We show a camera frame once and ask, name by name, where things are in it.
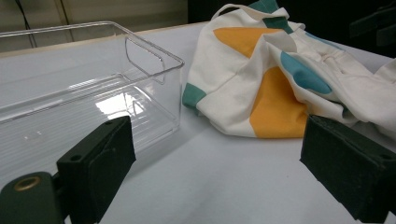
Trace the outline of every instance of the tote bag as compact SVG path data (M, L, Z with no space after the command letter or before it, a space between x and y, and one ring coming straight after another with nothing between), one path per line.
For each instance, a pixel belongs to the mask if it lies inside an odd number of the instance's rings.
M288 18L275 0L221 8L200 33L183 105L231 135L302 137L315 114L396 139L396 62L372 74Z

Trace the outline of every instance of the wall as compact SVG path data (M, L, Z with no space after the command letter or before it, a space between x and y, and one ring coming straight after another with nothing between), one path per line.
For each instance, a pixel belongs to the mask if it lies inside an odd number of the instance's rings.
M31 28L114 21L141 31L187 23L188 0L20 0ZM15 0L0 0L0 32L24 29Z

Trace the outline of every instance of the brass screw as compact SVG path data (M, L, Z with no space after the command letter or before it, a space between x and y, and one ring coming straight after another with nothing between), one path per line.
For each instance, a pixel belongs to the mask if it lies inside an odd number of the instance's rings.
M36 186L40 183L40 181L41 179L39 176L29 176L18 181L18 183L14 186L14 189L16 191L25 191Z

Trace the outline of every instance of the black object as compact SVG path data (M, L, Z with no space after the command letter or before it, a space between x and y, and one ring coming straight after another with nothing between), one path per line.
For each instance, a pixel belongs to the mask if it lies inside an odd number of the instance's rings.
M396 57L396 43L381 47L377 45L377 31L350 36L350 24L376 13L392 0L277 0L290 14L290 21L304 23L305 30L315 36L344 44L356 49Z
M396 214L396 154L347 126L310 116L301 162L355 219Z
M349 25L350 37L371 31L376 31L376 45L379 47L396 43L396 1Z
M32 173L0 194L1 223L97 223L135 161L129 117L100 125L58 161L59 173Z

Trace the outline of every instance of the clear plastic bin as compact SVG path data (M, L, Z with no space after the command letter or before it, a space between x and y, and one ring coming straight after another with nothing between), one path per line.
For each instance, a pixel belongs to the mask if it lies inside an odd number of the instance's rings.
M114 22L0 34L0 188L130 116L136 157L172 134L183 61Z

